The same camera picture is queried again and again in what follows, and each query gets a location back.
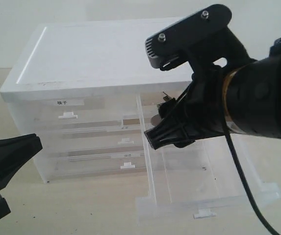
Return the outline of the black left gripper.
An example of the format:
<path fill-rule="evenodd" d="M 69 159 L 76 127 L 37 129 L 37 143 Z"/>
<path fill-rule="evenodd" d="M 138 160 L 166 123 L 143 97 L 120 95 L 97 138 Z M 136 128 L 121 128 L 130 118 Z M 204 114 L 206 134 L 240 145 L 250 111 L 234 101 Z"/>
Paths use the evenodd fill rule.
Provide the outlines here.
<path fill-rule="evenodd" d="M 42 150 L 36 134 L 0 140 L 0 190 L 4 189 L 17 171 Z M 0 194 L 0 220 L 10 214 L 5 198 Z"/>

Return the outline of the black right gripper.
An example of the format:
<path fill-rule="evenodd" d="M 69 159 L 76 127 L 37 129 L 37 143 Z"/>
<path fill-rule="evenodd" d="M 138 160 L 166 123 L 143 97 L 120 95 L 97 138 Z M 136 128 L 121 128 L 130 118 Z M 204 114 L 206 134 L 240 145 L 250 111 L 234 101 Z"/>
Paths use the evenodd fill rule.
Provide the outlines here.
<path fill-rule="evenodd" d="M 211 66 L 203 76 L 192 74 L 192 82 L 183 100 L 172 98 L 159 105 L 161 122 L 144 132 L 152 149 L 173 144 L 184 148 L 197 140 L 224 135 L 219 115 L 217 85 L 222 78 L 220 66 Z M 185 126 L 188 120 L 202 133 L 190 135 Z"/>

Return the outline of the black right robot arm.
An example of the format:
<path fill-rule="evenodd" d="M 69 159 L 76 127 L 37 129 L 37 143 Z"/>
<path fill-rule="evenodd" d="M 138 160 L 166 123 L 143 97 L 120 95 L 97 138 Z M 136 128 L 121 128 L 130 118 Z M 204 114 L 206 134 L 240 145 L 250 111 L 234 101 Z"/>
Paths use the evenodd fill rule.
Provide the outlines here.
<path fill-rule="evenodd" d="M 228 136 L 228 122 L 247 135 L 281 139 L 281 38 L 257 61 L 226 26 L 207 27 L 204 37 L 178 25 L 169 31 L 171 49 L 161 47 L 160 69 L 188 62 L 192 81 L 178 98 L 160 105 L 161 122 L 145 132 L 152 148 Z"/>

